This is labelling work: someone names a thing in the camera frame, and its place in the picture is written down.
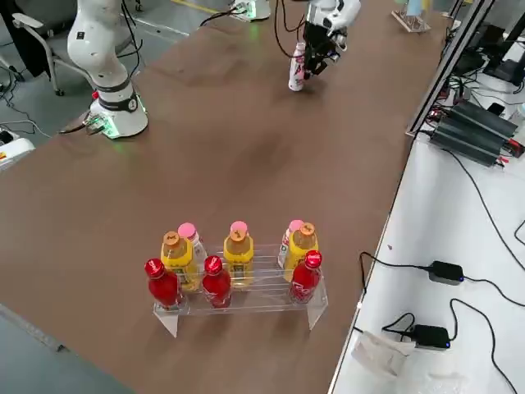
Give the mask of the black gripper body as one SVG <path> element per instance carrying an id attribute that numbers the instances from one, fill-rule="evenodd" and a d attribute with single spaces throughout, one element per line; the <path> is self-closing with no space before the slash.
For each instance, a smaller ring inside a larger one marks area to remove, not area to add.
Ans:
<path id="1" fill-rule="evenodd" d="M 328 29 L 322 25 L 306 22 L 304 26 L 304 42 L 306 44 L 323 44 L 327 40 Z"/>
<path id="2" fill-rule="evenodd" d="M 319 44 L 314 49 L 315 60 L 322 62 L 325 59 L 338 62 L 340 59 L 340 53 L 338 52 L 338 46 L 331 40 L 327 40 L 322 44 Z"/>

